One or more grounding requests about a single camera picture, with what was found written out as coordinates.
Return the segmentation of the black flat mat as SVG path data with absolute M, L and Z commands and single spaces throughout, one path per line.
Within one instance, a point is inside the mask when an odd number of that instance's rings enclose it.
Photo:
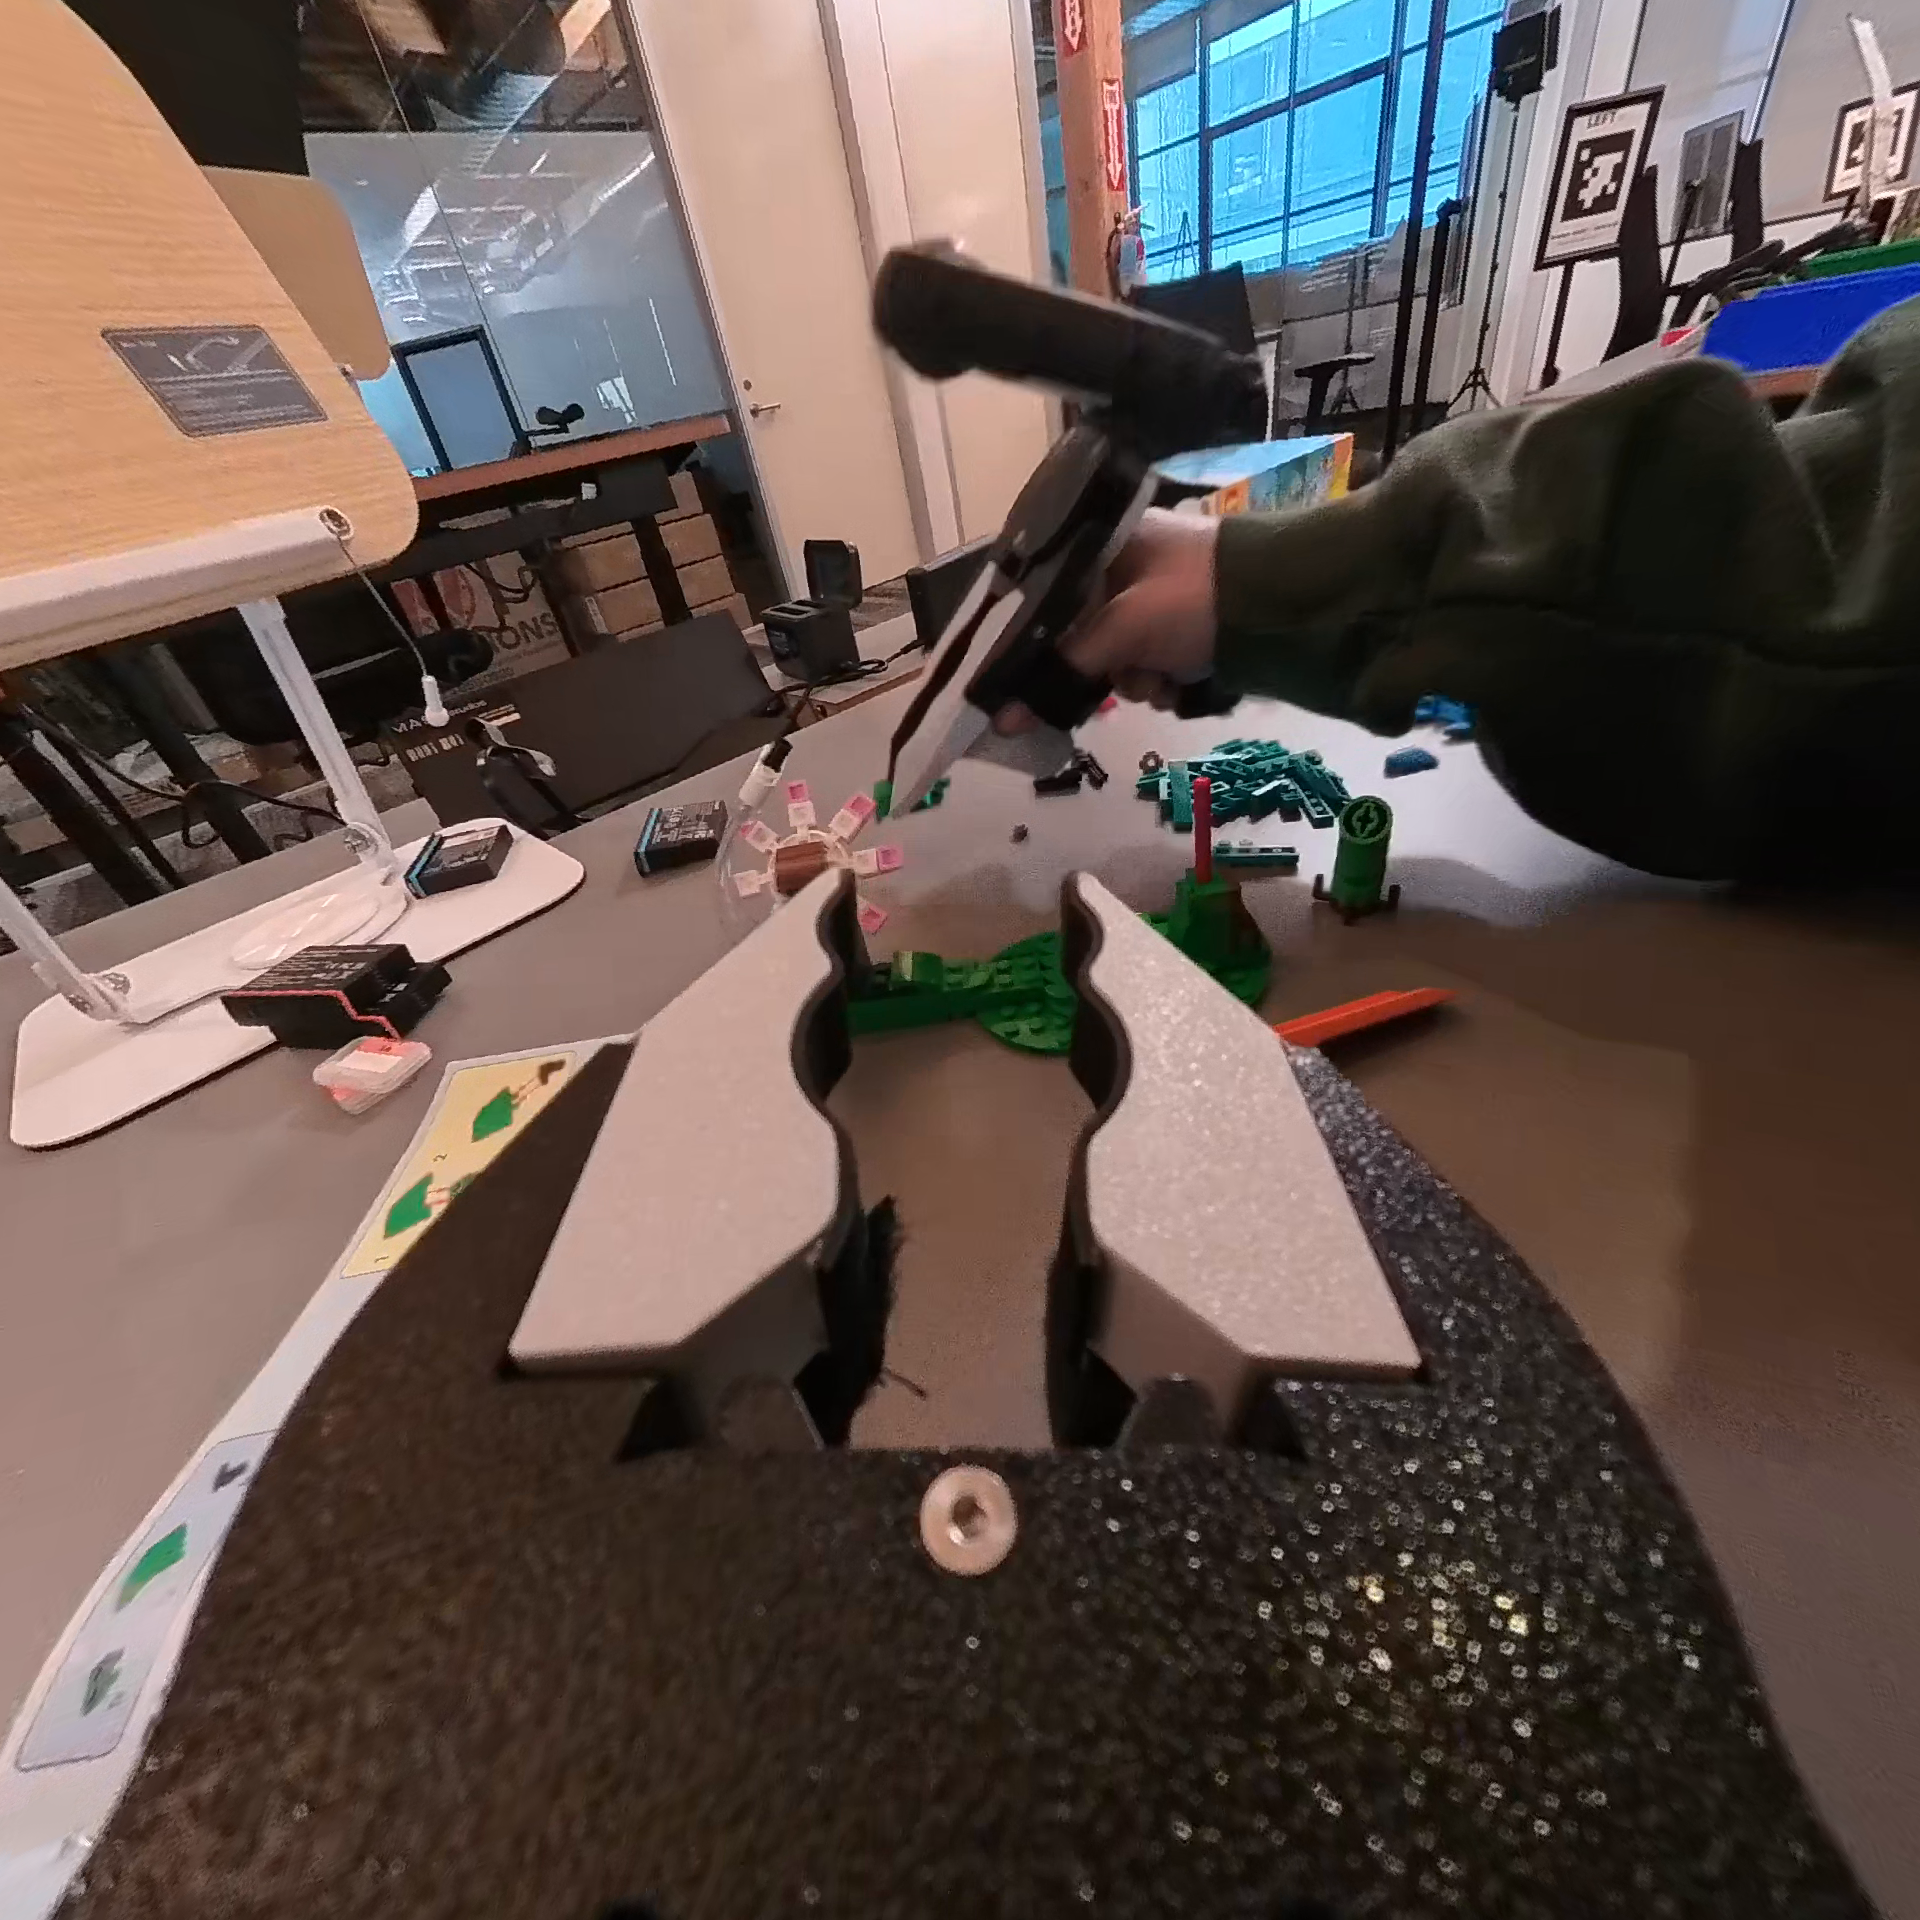
M 443 827 L 502 819 L 548 836 L 755 752 L 784 720 L 746 633 L 720 613 L 458 687 L 447 727 L 412 712 L 383 741 Z

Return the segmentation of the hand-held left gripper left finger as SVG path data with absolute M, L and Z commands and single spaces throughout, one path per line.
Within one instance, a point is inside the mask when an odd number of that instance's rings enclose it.
M 830 1093 L 872 972 L 830 869 L 655 1015 L 508 1345 L 524 1375 L 636 1375 L 691 1438 L 758 1390 L 841 1448 L 884 1372 L 896 1212 L 866 1205 Z

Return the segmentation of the pink white small case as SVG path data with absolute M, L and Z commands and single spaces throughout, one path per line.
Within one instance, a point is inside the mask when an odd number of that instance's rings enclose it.
M 361 1116 L 403 1089 L 428 1060 L 422 1041 L 367 1038 L 330 1053 L 312 1080 L 339 1112 Z

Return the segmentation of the wooden background desk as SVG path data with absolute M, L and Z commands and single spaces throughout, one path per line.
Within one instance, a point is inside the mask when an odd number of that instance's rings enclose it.
M 417 539 L 371 577 L 394 584 L 494 557 L 538 557 L 568 537 L 670 511 L 673 475 L 731 425 L 729 415 L 696 415 L 418 475 Z

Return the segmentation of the stack of cardboard boxes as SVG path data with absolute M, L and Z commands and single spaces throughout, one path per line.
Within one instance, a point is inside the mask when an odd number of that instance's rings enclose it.
M 691 616 L 728 615 L 740 630 L 755 625 L 708 483 L 697 464 L 675 471 L 667 511 L 560 542 L 552 576 L 583 644 L 636 639 Z

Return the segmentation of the black battery charger case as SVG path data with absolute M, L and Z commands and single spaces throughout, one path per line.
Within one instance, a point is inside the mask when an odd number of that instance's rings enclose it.
M 788 681 L 824 686 L 848 678 L 862 668 L 852 622 L 864 599 L 858 548 L 840 539 L 808 539 L 802 564 L 808 592 L 764 609 L 764 641 Z

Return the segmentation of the orange brick separator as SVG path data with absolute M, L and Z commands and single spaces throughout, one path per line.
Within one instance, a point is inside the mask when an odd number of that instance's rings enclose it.
M 1422 1019 L 1452 1006 L 1452 990 L 1390 990 L 1347 999 L 1313 1015 L 1279 1022 L 1274 1032 L 1297 1048 L 1328 1048 L 1378 1032 L 1393 1024 Z

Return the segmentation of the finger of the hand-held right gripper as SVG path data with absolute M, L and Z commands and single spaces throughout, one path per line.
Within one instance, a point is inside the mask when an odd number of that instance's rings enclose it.
M 921 687 L 896 720 L 896 819 L 905 819 L 954 765 L 985 742 L 992 709 L 954 687 Z
M 928 651 L 928 662 L 916 681 L 915 694 L 921 687 L 954 687 L 974 700 L 969 686 L 991 660 L 994 647 L 1007 637 L 1015 615 L 1025 613 L 1025 599 L 1017 588 L 1011 588 L 1002 577 L 1000 548 L 992 537 L 951 556 L 944 569 L 966 589 L 951 606 L 951 616 Z M 896 734 L 891 734 L 887 756 L 887 777 L 894 781 Z M 1004 736 L 992 728 L 991 739 L 961 761 L 992 764 L 1023 777 L 1040 777 L 1054 765 L 1054 728 L 1039 727 L 1015 736 Z

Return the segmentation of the black office chair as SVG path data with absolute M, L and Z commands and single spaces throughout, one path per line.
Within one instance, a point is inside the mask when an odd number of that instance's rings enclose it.
M 1355 413 L 1361 403 L 1353 391 L 1353 379 L 1374 361 L 1374 351 L 1347 350 L 1294 365 L 1288 377 L 1303 389 L 1303 409 L 1288 433 L 1291 438 L 1319 436 L 1334 415 Z

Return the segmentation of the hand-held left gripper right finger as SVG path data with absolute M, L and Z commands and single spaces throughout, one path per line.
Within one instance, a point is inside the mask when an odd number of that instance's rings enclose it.
M 1259 1448 L 1279 1385 L 1419 1382 L 1280 1038 L 1095 876 L 1067 876 L 1060 913 L 1091 1116 L 1048 1276 L 1051 1441 L 1112 1448 L 1171 1390 L 1176 1444 Z

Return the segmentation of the pile of teal lego bricks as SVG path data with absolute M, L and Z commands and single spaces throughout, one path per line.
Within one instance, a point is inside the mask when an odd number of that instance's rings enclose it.
M 1194 831 L 1195 787 L 1208 781 L 1212 825 L 1308 825 L 1330 829 L 1353 800 L 1321 752 L 1290 750 L 1275 739 L 1235 736 L 1191 759 L 1148 752 L 1138 761 L 1136 797 L 1164 827 Z

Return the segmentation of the lego instruction booklet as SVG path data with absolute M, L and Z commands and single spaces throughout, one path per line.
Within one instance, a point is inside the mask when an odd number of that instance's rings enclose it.
M 234 1524 L 320 1363 L 384 1278 L 568 1088 L 583 1040 L 443 1070 L 394 1173 L 291 1333 L 108 1561 L 8 1731 L 6 1880 L 75 1869 L 146 1753 Z

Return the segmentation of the person's right forearm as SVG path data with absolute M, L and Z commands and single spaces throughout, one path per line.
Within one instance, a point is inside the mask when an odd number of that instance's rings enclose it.
M 1671 880 L 1915 884 L 1918 317 L 1785 421 L 1689 357 L 1227 518 L 1217 673 L 1380 736 L 1474 711 L 1550 831 Z

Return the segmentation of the printed tag sign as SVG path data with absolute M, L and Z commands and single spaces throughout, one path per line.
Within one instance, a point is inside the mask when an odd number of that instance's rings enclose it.
M 1640 87 L 1563 109 L 1531 267 L 1552 271 L 1615 256 L 1666 87 Z
M 1915 147 L 1918 84 L 1891 94 L 1881 112 L 1871 97 L 1841 108 L 1819 197 L 1851 200 L 1868 187 L 1897 187 L 1910 177 Z

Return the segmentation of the wooden desk lamp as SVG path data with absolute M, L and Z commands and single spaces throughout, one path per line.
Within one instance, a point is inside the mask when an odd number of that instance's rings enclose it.
M 353 377 L 118 52 L 6 5 L 6 670 L 235 613 L 343 819 L 354 869 L 96 972 L 6 886 L 52 997 L 17 1032 L 9 1139 L 63 1147 L 272 1045 L 224 997 L 312 944 L 438 964 L 562 902 L 583 864 L 510 825 L 502 872 L 417 899 L 281 596 L 396 559 L 415 478 Z

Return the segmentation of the lego set box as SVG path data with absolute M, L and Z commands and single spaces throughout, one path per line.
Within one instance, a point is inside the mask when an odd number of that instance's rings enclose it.
M 1159 464 L 1154 505 L 1210 518 L 1310 507 L 1348 493 L 1353 448 L 1328 433 L 1182 453 Z

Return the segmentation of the blue storage bin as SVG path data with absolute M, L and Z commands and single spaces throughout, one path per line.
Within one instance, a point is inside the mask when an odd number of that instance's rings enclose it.
M 1875 271 L 1782 283 L 1723 307 L 1699 350 L 1742 373 L 1822 367 L 1859 328 L 1915 296 L 1915 259 Z

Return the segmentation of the person's right hand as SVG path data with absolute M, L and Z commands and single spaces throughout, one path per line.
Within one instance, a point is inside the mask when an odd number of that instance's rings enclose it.
M 1107 567 L 1063 660 L 1131 704 L 1176 712 L 1217 662 L 1217 557 L 1227 521 L 1150 509 Z

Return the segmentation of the pink lego flower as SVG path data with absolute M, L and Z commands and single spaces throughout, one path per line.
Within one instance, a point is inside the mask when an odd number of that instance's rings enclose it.
M 744 942 L 824 876 L 851 876 L 862 932 L 881 932 L 890 912 L 873 884 L 903 867 L 900 847 L 873 838 L 891 787 L 878 781 L 824 814 L 810 781 L 788 769 L 792 752 L 792 736 L 762 748 L 728 815 L 714 862 L 728 940 Z

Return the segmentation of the green lego cylinder piece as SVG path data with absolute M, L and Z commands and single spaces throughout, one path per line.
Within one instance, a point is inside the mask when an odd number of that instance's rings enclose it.
M 1313 901 L 1330 908 L 1344 924 L 1395 912 L 1401 884 L 1387 876 L 1395 829 L 1393 806 L 1377 796 L 1353 797 L 1338 815 L 1330 872 L 1313 877 Z

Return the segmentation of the green lego plant model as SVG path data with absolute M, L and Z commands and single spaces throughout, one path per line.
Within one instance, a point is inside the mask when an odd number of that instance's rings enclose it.
M 1210 876 L 1185 871 L 1161 912 L 1140 920 L 1238 1001 L 1258 1007 L 1274 974 L 1274 947 L 1241 896 L 1247 877 L 1294 877 L 1294 846 L 1214 840 Z M 1044 931 L 991 958 L 896 951 L 873 961 L 848 991 L 858 1040 L 977 1024 L 1000 1045 L 1059 1059 L 1072 1045 L 1078 993 L 1065 972 L 1065 937 Z

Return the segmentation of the black tripod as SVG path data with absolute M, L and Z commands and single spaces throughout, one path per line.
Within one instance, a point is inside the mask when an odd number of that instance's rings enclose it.
M 1496 334 L 1514 116 L 1516 112 L 1496 91 L 1487 94 L 1480 126 L 1474 205 L 1462 270 L 1456 365 L 1448 391 L 1448 417 L 1472 413 L 1494 391 L 1489 350 Z

